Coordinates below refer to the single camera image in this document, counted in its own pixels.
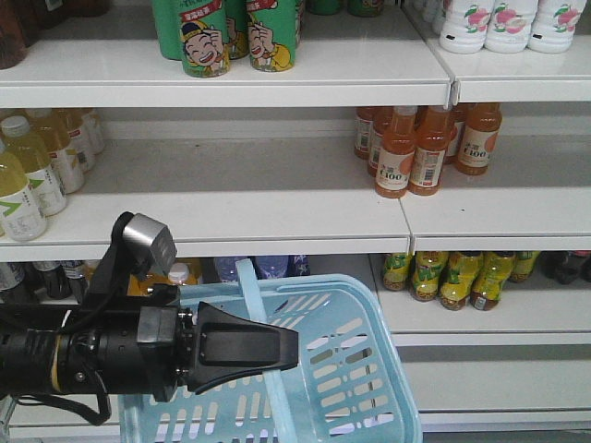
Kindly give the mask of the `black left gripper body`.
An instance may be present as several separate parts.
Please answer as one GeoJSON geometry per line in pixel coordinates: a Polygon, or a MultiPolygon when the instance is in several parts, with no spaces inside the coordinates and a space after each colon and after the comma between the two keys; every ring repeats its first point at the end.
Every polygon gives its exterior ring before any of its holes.
{"type": "Polygon", "coordinates": [[[115,298],[96,326],[97,366],[107,392],[171,400],[190,355],[190,317],[176,285],[157,283],[149,296],[115,298]]]}

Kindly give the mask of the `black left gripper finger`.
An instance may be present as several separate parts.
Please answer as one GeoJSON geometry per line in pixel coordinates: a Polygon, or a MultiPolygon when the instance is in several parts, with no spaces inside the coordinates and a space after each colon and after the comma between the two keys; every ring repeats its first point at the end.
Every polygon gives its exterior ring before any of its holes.
{"type": "Polygon", "coordinates": [[[194,338],[186,386],[196,394],[299,363],[296,331],[236,317],[204,302],[198,307],[194,338]]]}

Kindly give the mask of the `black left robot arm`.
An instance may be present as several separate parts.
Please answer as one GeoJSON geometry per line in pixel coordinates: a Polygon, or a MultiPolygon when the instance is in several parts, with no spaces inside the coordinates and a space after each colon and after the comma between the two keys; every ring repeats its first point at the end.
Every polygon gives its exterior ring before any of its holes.
{"type": "Polygon", "coordinates": [[[1,309],[1,391],[10,395],[144,394],[172,399],[225,382],[297,366],[296,331],[228,314],[200,301],[182,307],[180,290],[158,284],[149,296],[117,296],[90,316],[79,305],[1,309]]]}

